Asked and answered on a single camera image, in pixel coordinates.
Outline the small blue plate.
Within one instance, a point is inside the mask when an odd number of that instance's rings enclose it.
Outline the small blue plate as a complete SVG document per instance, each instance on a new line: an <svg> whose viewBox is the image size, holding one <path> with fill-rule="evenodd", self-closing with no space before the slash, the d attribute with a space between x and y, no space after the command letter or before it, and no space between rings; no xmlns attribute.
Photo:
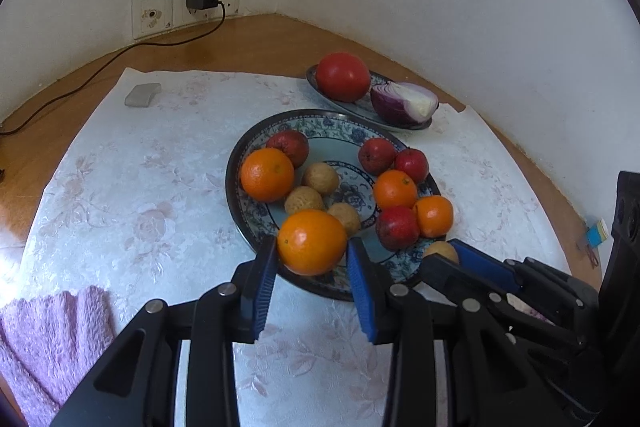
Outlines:
<svg viewBox="0 0 640 427"><path fill-rule="evenodd" d="M433 119L430 118L423 124L390 124L375 112L374 107L371 103L370 95L368 94L363 98L360 98L360 100L355 103L333 101L320 91L316 79L316 70L316 65L312 65L306 70L306 79L311 85L311 88L314 89L314 91L316 91L318 95L321 96L321 98L324 98L331 106L337 108L342 113L360 117L366 121L369 121L370 124L375 124L375 126L386 130L419 131L427 129L433 122Z"/></svg>

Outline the purple towel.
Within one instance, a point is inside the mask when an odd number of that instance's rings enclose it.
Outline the purple towel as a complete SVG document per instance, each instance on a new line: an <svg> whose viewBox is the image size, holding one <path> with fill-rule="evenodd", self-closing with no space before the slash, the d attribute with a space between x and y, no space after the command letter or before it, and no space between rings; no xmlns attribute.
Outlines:
<svg viewBox="0 0 640 427"><path fill-rule="evenodd" d="M104 289L17 299L1 309L1 375L26 424L47 426L115 338Z"/></svg>

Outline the brown longan fruit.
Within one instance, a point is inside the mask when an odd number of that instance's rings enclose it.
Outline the brown longan fruit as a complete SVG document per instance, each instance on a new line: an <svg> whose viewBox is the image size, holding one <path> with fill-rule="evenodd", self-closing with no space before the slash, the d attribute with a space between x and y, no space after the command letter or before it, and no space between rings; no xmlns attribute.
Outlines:
<svg viewBox="0 0 640 427"><path fill-rule="evenodd" d="M306 168L302 183L313 188L321 196L329 196L340 185L340 177L332 166L325 162L314 162Z"/></svg>
<svg viewBox="0 0 640 427"><path fill-rule="evenodd" d="M292 216L302 210L324 210L322 196L312 187L301 185L288 194L284 202L284 210Z"/></svg>
<svg viewBox="0 0 640 427"><path fill-rule="evenodd" d="M439 255L451 262L459 263L459 255L456 248L445 241L437 241L428 245L423 251L423 258Z"/></svg>
<svg viewBox="0 0 640 427"><path fill-rule="evenodd" d="M326 212L341 222L348 237L360 231L361 221L358 211L347 202L334 202Z"/></svg>

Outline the white wall socket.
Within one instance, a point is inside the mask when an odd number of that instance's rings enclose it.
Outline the white wall socket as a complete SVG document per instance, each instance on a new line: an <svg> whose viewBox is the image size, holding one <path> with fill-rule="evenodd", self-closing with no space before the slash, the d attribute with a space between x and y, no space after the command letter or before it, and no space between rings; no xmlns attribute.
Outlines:
<svg viewBox="0 0 640 427"><path fill-rule="evenodd" d="M240 0L172 0L175 27L220 20L239 13Z"/></svg>

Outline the small red apple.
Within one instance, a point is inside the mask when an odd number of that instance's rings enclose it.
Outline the small red apple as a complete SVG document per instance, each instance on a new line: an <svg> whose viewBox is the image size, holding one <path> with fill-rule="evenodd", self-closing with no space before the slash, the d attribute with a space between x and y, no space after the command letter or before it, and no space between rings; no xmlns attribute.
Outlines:
<svg viewBox="0 0 640 427"><path fill-rule="evenodd" d="M407 207L392 207L381 211L376 220L376 234L388 251L400 251L414 245L420 237L416 215Z"/></svg>

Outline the grey eraser block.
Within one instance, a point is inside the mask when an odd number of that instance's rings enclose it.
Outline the grey eraser block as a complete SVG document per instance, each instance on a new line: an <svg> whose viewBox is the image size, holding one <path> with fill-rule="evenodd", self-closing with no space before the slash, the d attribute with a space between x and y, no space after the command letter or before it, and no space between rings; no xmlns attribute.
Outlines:
<svg viewBox="0 0 640 427"><path fill-rule="evenodd" d="M134 86L126 95L125 105L127 107L145 108L149 107L158 94L162 92L162 85L157 82L141 83Z"/></svg>

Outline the red apple with stem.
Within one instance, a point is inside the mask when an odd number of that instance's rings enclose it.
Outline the red apple with stem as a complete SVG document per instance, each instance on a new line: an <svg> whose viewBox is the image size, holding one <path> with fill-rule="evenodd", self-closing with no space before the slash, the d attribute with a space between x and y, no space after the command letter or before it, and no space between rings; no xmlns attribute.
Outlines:
<svg viewBox="0 0 640 427"><path fill-rule="evenodd" d="M383 138L369 139L358 150L358 160L364 171L379 176L393 166L397 150L390 141Z"/></svg>

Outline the small blue object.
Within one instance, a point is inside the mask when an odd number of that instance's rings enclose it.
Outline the small blue object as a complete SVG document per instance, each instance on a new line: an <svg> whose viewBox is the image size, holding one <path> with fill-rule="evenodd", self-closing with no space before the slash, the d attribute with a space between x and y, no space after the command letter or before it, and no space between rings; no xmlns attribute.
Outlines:
<svg viewBox="0 0 640 427"><path fill-rule="evenodd" d="M598 247L610 237L608 226L603 219L594 222L585 231L584 235L578 241L578 247L585 253L594 257Z"/></svg>

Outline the dark red apple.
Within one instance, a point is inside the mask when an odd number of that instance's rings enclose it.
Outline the dark red apple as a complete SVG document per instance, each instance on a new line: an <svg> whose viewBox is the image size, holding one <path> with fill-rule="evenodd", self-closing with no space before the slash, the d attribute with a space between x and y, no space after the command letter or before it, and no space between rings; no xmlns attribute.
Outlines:
<svg viewBox="0 0 640 427"><path fill-rule="evenodd" d="M302 167L309 155L309 143L306 135L297 130L284 130L273 135L266 147L276 148L288 156L295 169Z"/></svg>

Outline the red apple among oranges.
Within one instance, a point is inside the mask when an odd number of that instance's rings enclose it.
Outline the red apple among oranges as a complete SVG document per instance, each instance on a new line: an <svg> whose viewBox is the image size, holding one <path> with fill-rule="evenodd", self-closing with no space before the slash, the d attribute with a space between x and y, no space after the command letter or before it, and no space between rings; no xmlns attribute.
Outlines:
<svg viewBox="0 0 640 427"><path fill-rule="evenodd" d="M430 172L425 154L416 148L401 150L395 158L394 168L405 173L416 185L423 183Z"/></svg>

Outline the large blue patterned plate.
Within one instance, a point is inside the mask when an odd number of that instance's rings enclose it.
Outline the large blue patterned plate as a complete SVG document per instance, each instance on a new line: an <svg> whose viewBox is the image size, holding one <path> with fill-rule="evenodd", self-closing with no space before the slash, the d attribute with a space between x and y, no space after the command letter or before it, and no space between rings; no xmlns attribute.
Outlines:
<svg viewBox="0 0 640 427"><path fill-rule="evenodd" d="M255 150L267 145L281 131L298 131L306 136L309 154L302 167L295 170L295 184L303 182L305 170L316 162L324 162L338 176L336 190L322 197L323 208L347 204L358 212L360 229L357 236L372 262L382 265L396 283L414 286L419 282L419 265L424 249L433 241L421 237L401 251L385 249L375 233L380 208L373 196L375 176L363 170L358 159L361 145L369 139L381 138L392 143L395 150L407 145L396 136L364 119L325 109L297 109L268 117L247 130L232 150L226 173L226 196L233 221L243 239L257 249L266 235L279 232L288 214L284 202L257 202L241 185L241 166Z"/></svg>

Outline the orange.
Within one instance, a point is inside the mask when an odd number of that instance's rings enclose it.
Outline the orange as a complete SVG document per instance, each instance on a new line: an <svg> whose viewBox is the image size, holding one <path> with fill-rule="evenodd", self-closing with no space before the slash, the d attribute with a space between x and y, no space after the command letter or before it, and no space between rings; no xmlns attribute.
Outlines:
<svg viewBox="0 0 640 427"><path fill-rule="evenodd" d="M315 277L330 272L347 248L345 228L322 210L300 210L287 217L277 236L282 263L293 273Z"/></svg>
<svg viewBox="0 0 640 427"><path fill-rule="evenodd" d="M376 179L373 197L381 210L394 207L411 208L419 198L413 179L400 170L387 170Z"/></svg>
<svg viewBox="0 0 640 427"><path fill-rule="evenodd" d="M277 202L293 190L295 169L282 150L265 147L245 158L240 181L242 189L257 202Z"/></svg>
<svg viewBox="0 0 640 427"><path fill-rule="evenodd" d="M413 205L421 234L428 239L445 236L454 224L454 207L446 197L431 195Z"/></svg>

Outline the red tomato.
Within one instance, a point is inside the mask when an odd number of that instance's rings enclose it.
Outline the red tomato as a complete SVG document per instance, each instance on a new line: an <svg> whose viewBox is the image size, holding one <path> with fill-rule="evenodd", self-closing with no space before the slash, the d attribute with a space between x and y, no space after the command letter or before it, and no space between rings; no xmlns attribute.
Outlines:
<svg viewBox="0 0 640 427"><path fill-rule="evenodd" d="M322 57L316 69L319 90L333 101L354 103L370 90L370 70L363 60L346 52Z"/></svg>

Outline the white coaxial wall plate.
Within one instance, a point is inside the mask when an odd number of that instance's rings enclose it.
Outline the white coaxial wall plate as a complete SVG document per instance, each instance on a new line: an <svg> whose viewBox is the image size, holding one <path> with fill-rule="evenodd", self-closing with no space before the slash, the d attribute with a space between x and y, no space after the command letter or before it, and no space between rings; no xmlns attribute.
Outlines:
<svg viewBox="0 0 640 427"><path fill-rule="evenodd" d="M171 29L172 0L131 0L131 28L134 40Z"/></svg>

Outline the halved purple onion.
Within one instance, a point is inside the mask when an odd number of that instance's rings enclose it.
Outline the halved purple onion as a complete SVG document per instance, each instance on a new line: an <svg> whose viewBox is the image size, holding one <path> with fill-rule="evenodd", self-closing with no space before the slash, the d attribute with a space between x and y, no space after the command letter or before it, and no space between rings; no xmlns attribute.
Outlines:
<svg viewBox="0 0 640 427"><path fill-rule="evenodd" d="M377 84L370 99L378 116L397 127L425 126L439 106L434 92L406 82Z"/></svg>

